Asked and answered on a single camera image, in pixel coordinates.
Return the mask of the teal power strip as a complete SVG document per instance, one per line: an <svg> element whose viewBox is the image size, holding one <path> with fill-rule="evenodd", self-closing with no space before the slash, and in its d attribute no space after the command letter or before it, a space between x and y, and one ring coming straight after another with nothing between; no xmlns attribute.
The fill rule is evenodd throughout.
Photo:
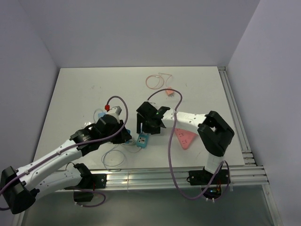
<svg viewBox="0 0 301 226"><path fill-rule="evenodd" d="M147 134L147 133L140 133L138 135L137 140L136 140L136 146L138 148L144 149L144 148L146 148L146 146L148 144L148 140L149 140L149 134Z"/></svg>

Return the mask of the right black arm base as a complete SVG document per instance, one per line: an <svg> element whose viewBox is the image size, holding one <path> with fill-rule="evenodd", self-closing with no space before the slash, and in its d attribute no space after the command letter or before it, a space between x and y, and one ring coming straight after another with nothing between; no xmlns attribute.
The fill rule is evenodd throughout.
<svg viewBox="0 0 301 226"><path fill-rule="evenodd" d="M191 186L203 186L201 190L204 191L211 177L212 174L205 171L205 169L191 170L186 180ZM229 188L230 183L229 171L227 169L220 169L203 196L208 200L215 201L223 195L223 191Z"/></svg>

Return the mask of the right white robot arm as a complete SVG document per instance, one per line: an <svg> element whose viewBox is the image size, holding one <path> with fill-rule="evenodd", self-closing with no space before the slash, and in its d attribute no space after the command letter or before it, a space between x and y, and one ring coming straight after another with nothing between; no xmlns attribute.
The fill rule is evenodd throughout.
<svg viewBox="0 0 301 226"><path fill-rule="evenodd" d="M162 128L178 128L198 134L209 152L204 166L204 180L212 184L219 179L218 168L235 132L216 111L208 114L184 113L167 106L157 109L151 103L143 102L136 112L137 133L156 135Z"/></svg>

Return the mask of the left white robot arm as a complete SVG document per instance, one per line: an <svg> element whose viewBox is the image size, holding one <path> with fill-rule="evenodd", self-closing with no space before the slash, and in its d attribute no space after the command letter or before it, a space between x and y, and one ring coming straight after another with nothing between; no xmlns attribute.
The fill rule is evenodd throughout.
<svg viewBox="0 0 301 226"><path fill-rule="evenodd" d="M35 201L40 189L37 185L65 164L79 159L111 142L122 144L131 139L125 125L127 120L119 120L116 116L106 114L97 123L92 123L77 130L57 149L44 157L18 169L9 166L1 172L0 194L7 207L1 211L18 214Z"/></svg>

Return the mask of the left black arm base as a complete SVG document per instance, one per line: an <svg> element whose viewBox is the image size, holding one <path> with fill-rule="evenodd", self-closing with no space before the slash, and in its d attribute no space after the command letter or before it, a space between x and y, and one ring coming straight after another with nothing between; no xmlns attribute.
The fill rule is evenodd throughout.
<svg viewBox="0 0 301 226"><path fill-rule="evenodd" d="M82 205L84 207L94 207L96 204L88 204L96 196L102 196L103 204L106 200L106 196L99 192L98 189L104 189L106 187L107 174L90 174L84 176L80 183L75 186L75 191L73 192L73 200L77 205Z"/></svg>

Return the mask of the blue square plug adapter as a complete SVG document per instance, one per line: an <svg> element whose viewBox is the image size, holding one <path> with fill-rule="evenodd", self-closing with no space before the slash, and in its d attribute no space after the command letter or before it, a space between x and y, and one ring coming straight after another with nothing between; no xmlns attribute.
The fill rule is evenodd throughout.
<svg viewBox="0 0 301 226"><path fill-rule="evenodd" d="M129 129L126 129L126 131L124 132L124 138L125 138L124 144L129 144L131 142L132 136Z"/></svg>

